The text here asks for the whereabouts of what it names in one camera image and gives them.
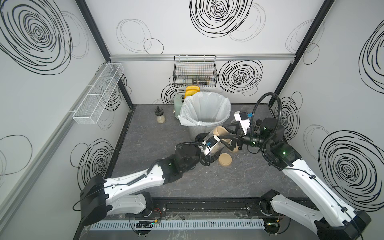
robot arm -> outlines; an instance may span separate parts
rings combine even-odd
[[[277,99],[277,118],[253,122],[258,103],[268,95]],[[233,150],[243,145],[259,147],[269,165],[291,178],[311,199],[318,210],[310,209],[270,190],[261,197],[261,212],[271,215],[277,212],[290,217],[311,229],[321,240],[354,240],[371,222],[364,211],[355,211],[339,198],[316,176],[301,155],[283,140],[284,127],[280,124],[281,102],[274,93],[267,93],[256,103],[252,113],[235,112],[236,123],[224,126],[227,135],[198,134],[195,142],[183,142],[175,147],[175,154],[154,161],[147,170],[124,177],[103,179],[93,177],[80,193],[81,223],[90,225],[105,216],[119,213],[149,215],[151,199],[142,190],[167,184],[182,177],[199,162],[208,166],[220,155],[225,146]]]

wall-mounted basket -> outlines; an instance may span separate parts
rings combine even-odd
[[[107,63],[73,115],[78,124],[96,124],[124,69],[121,63]]]
[[[174,56],[173,83],[175,87],[216,87],[215,55]]]

white wire basket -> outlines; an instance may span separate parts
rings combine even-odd
[[[96,124],[124,72],[121,63],[107,63],[73,115],[78,124]]]

black swirl pattern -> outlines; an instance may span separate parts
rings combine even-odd
[[[257,92],[262,77],[260,61],[228,61],[220,69],[218,82],[226,92],[251,96]]]
[[[116,37],[125,49],[134,53],[162,54],[164,51],[164,45],[152,38],[148,26],[139,19],[121,20],[116,27]]]
[[[97,122],[97,125],[101,130],[106,131],[110,129],[110,127],[112,127],[114,119],[115,119],[114,111],[103,111],[103,113],[99,118],[99,121]]]
[[[359,57],[359,73],[365,85],[384,93],[384,20],[365,42]]]
[[[290,97],[283,97],[281,99],[282,114],[281,124],[284,126],[284,136],[287,140],[291,140],[297,134],[300,127],[300,114],[296,102]]]
[[[248,2],[251,6],[249,15],[237,29],[229,33],[232,40],[245,42],[256,37],[265,25],[265,10],[257,3]]]
[[[331,138],[327,129],[321,125],[312,124],[304,130],[303,144],[307,153],[311,155],[314,160],[324,160],[324,158],[320,157],[323,152],[319,152],[319,148],[321,141],[327,136]]]
[[[107,171],[113,155],[113,147],[108,140],[99,138],[90,145],[77,144],[70,155],[70,163],[77,170],[77,182],[80,190],[96,175],[103,175]]]
[[[19,152],[11,150],[11,146],[17,146]],[[9,135],[0,139],[0,187],[4,176],[18,173],[28,166],[32,153],[32,144],[24,135]]]
[[[61,11],[71,30],[72,52],[71,56],[77,59],[86,57],[89,51],[88,30],[83,22],[73,13]]]
[[[309,44],[303,54],[303,63],[305,65],[311,65],[312,63],[316,62],[316,60],[319,58],[319,54],[319,45],[317,45],[316,43]]]
[[[185,94],[185,87],[175,87],[173,83],[166,85],[161,91],[161,100],[163,104],[173,104],[173,98],[176,94]]]
[[[235,31],[247,18],[251,5],[252,0],[189,0],[189,12],[199,32],[217,38]]]
[[[308,29],[312,25],[312,22],[313,22],[313,19],[307,20],[292,30],[287,40],[285,41],[285,48],[289,52],[291,53],[297,52],[297,49],[299,48],[301,42],[303,41]],[[325,22],[323,21],[319,26],[319,29],[317,30],[316,34],[313,36],[312,41],[310,43],[315,43],[317,45],[317,43],[319,43],[321,39],[321,36],[323,35],[324,29],[325,29]],[[316,47],[316,45],[310,44],[305,51],[307,53],[311,52]]]
[[[355,131],[333,132],[323,140],[318,158],[327,184],[351,205],[367,212],[384,206],[384,151],[371,139]]]
[[[124,73],[121,75],[119,81],[122,81],[124,86],[127,87],[127,78],[125,77]],[[119,86],[115,87],[108,101],[106,101],[104,98],[101,98],[101,103],[103,106],[105,105],[105,110],[110,112],[115,111],[120,106],[122,101],[124,101],[124,96],[122,95]]]
[[[71,33],[52,0],[0,1],[0,49],[23,68],[43,75],[62,73],[71,60]]]

beige lid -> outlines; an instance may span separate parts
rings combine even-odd
[[[214,135],[217,136],[224,136],[224,135],[229,135],[230,133],[222,126],[217,126],[213,130]],[[231,140],[230,139],[222,139],[224,142],[229,143]]]
[[[229,165],[231,165],[232,157],[228,153],[222,153],[218,158],[218,162],[220,163],[221,166],[228,167]]]

